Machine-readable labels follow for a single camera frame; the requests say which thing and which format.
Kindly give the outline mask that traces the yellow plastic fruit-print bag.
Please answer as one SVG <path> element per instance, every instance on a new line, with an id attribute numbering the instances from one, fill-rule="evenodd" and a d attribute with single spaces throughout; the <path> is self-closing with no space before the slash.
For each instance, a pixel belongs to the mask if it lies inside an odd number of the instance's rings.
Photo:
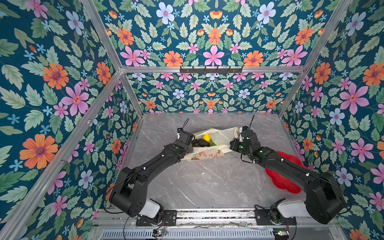
<path id="1" fill-rule="evenodd" d="M 237 138 L 240 134 L 240 128 L 233 127 L 229 129 L 219 130 L 210 128 L 205 131 L 194 133 L 195 139 L 202 139 L 203 135 L 210 134 L 212 141 L 216 146 L 209 147 L 192 147 L 188 153 L 182 158 L 183 161 L 198 161 L 205 159 L 215 159 L 227 153 L 233 152 L 230 150 L 230 142 Z"/>

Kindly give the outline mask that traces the red flower-shaped plate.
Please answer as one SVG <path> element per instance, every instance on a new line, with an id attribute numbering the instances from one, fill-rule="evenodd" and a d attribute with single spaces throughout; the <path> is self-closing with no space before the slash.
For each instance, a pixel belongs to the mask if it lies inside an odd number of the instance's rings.
<path id="1" fill-rule="evenodd" d="M 296 156 L 288 155 L 284 152 L 278 152 L 278 154 L 282 158 L 287 159 L 288 161 L 308 170 L 308 168 L 305 167 L 304 164 L 302 163 L 302 161 L 299 158 L 297 158 Z M 294 184 L 293 182 L 291 182 L 287 178 L 283 177 L 282 175 L 280 175 L 280 174 L 278 174 L 272 170 L 269 170 L 269 169 L 265 169 L 265 172 L 272 179 L 273 184 L 278 189 L 287 190 L 291 194 L 299 194 L 302 192 L 302 189 L 299 186 L 297 186 L 296 184 Z"/>

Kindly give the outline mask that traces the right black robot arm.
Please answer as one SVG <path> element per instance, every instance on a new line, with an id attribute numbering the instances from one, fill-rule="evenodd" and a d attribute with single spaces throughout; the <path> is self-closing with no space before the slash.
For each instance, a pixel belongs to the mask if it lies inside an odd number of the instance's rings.
<path id="1" fill-rule="evenodd" d="M 263 147 L 257 134 L 248 127 L 230 142 L 230 149 L 247 156 L 250 163 L 281 175 L 306 193 L 304 200 L 283 200 L 278 203 L 278 212 L 283 217 L 312 217 L 325 225 L 336 215 L 343 214 L 342 209 L 347 206 L 344 192 L 331 174 L 312 172 L 275 150 Z"/>

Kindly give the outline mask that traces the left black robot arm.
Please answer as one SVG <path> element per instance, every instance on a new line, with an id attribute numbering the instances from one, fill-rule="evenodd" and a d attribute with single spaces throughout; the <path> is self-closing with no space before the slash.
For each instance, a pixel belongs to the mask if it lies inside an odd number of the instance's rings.
<path id="1" fill-rule="evenodd" d="M 164 207 L 147 198 L 150 183 L 168 167 L 178 163 L 193 150 L 192 133 L 178 129 L 179 136 L 173 143 L 165 145 L 154 158 L 133 169 L 120 171 L 115 185 L 109 190 L 109 202 L 129 217 L 138 215 L 159 221 Z"/>

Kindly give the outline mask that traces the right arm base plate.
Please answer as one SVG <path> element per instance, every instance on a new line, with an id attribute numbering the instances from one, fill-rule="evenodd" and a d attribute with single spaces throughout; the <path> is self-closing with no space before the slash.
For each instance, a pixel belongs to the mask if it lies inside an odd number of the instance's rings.
<path id="1" fill-rule="evenodd" d="M 268 209 L 260 205 L 255 205 L 255 219 L 259 226 L 276 225 L 276 226 L 295 226 L 296 218 L 285 218 L 277 210 L 277 208 Z"/>

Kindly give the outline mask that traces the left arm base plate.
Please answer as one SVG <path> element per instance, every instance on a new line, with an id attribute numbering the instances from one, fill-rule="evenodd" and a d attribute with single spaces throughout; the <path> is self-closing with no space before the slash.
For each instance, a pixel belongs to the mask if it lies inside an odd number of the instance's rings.
<path id="1" fill-rule="evenodd" d="M 178 212 L 176 210 L 160 210 L 154 218 L 139 215 L 136 221 L 137 227 L 173 227 L 176 225 Z"/>

